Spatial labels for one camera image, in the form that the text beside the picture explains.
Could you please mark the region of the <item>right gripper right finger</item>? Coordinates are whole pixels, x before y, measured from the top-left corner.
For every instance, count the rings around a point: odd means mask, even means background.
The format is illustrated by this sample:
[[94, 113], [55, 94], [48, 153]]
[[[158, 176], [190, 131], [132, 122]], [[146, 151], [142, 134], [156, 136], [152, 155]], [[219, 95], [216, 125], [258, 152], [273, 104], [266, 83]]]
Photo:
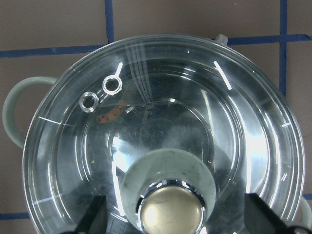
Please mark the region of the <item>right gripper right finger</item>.
[[311, 229], [287, 225], [255, 193], [245, 194], [245, 227], [251, 234], [310, 234]]

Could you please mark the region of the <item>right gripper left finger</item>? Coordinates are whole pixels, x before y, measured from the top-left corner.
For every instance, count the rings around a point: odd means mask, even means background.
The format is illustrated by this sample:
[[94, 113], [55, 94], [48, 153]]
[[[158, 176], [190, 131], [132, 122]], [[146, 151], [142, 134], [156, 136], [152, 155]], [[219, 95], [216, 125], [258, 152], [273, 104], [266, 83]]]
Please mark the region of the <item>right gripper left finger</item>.
[[107, 229], [107, 202], [105, 195], [95, 196], [81, 220], [71, 230], [59, 234], [105, 234]]

